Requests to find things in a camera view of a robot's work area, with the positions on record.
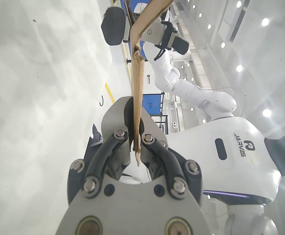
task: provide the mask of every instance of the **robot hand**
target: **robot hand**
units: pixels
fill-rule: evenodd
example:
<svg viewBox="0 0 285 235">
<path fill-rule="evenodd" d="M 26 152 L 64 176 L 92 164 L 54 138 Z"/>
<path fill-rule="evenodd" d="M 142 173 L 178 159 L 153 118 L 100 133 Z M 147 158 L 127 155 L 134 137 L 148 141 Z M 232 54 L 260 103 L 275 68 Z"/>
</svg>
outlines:
<svg viewBox="0 0 285 235">
<path fill-rule="evenodd" d="M 134 10 L 137 19 L 140 12 L 147 6 L 146 3 L 138 3 Z M 101 29 L 105 41 L 110 46 L 116 46 L 121 42 L 130 42 L 130 24 L 125 12 L 119 7 L 110 7 L 106 10 Z M 160 58 L 163 52 L 174 48 L 178 53 L 184 55 L 188 51 L 189 42 L 178 35 L 178 30 L 167 20 L 156 19 L 142 35 L 141 41 L 148 41 L 159 48 L 159 53 L 154 60 Z"/>
<path fill-rule="evenodd" d="M 165 135 L 145 110 L 141 115 L 141 160 L 152 181 L 140 185 L 118 181 L 129 165 L 132 104 L 132 98 L 120 98 L 102 120 L 103 143 L 88 146 L 84 159 L 73 162 L 68 176 L 69 208 L 56 234 L 165 231 L 190 235 L 195 230 L 210 235 L 199 207 L 200 166 L 168 147 Z"/>
</svg>

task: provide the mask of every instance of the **robot logo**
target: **robot logo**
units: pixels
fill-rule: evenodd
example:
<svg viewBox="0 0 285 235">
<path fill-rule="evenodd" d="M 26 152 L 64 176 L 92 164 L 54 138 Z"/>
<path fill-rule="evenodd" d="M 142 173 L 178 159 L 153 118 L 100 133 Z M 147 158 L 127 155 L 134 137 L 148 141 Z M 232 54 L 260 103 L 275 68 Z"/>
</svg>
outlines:
<svg viewBox="0 0 285 235">
<path fill-rule="evenodd" d="M 148 83 L 148 84 L 151 83 L 151 81 L 150 81 L 150 75 L 149 75 L 149 74 L 147 75 L 147 83 Z"/>
<path fill-rule="evenodd" d="M 253 142 L 248 141 L 248 140 L 243 141 L 243 142 L 244 142 L 244 143 L 247 143 L 247 145 L 245 146 L 245 148 L 246 148 L 247 150 L 249 150 L 249 151 L 254 151 L 254 150 L 255 150 L 255 147 L 254 147 Z"/>
<path fill-rule="evenodd" d="M 249 140 L 244 140 L 243 143 L 247 144 L 244 146 L 244 144 L 242 143 L 241 137 L 235 133 L 234 133 L 234 135 L 235 135 L 235 138 L 236 138 L 239 150 L 240 150 L 241 157 L 246 157 L 246 152 L 245 152 L 245 149 L 243 147 L 245 147 L 249 151 L 255 150 L 253 142 L 251 142 Z"/>
</svg>

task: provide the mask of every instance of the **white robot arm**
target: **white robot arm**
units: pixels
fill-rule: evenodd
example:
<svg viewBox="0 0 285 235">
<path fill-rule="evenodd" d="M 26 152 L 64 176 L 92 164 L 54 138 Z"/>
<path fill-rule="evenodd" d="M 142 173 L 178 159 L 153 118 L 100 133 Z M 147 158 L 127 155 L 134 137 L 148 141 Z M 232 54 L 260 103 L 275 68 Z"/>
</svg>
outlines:
<svg viewBox="0 0 285 235">
<path fill-rule="evenodd" d="M 225 92 L 202 90 L 197 85 L 180 79 L 179 71 L 170 64 L 167 51 L 155 61 L 154 58 L 160 49 L 149 42 L 145 42 L 143 48 L 154 70 L 155 85 L 158 89 L 163 92 L 173 92 L 197 106 L 210 116 L 211 120 L 233 116 L 232 112 L 237 108 L 237 104 L 232 96 Z"/>
</svg>

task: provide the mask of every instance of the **cardboard piece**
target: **cardboard piece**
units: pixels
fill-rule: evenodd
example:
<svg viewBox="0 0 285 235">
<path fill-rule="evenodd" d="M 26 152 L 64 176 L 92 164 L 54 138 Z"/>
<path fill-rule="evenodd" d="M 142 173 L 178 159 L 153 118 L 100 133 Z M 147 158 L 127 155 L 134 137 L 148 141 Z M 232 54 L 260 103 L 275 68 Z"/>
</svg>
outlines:
<svg viewBox="0 0 285 235">
<path fill-rule="evenodd" d="M 126 8 L 127 15 L 132 16 L 132 11 L 128 6 L 126 0 L 123 0 Z M 140 51 L 140 39 L 142 34 L 147 28 L 164 12 L 168 9 L 170 4 L 174 0 L 150 0 L 144 11 L 140 14 L 137 21 L 134 22 L 130 30 L 130 42 L 131 42 L 131 64 L 132 64 L 132 86 L 133 86 L 133 97 L 134 97 L 134 151 L 138 166 L 140 165 L 140 135 L 139 135 L 139 124 L 142 107 L 142 95 L 143 95 L 143 76 L 145 68 L 145 58 L 141 56 Z"/>
</svg>

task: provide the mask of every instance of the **black rubber gripper pad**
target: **black rubber gripper pad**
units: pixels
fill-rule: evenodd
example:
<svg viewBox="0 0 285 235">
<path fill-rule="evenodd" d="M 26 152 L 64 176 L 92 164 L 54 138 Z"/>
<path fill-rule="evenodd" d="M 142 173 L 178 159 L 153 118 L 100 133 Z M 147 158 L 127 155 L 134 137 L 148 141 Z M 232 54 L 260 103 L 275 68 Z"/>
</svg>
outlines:
<svg viewBox="0 0 285 235">
<path fill-rule="evenodd" d="M 110 46 L 116 46 L 122 43 L 125 32 L 126 16 L 120 7 L 110 7 L 106 10 L 101 29 L 105 41 Z"/>
</svg>

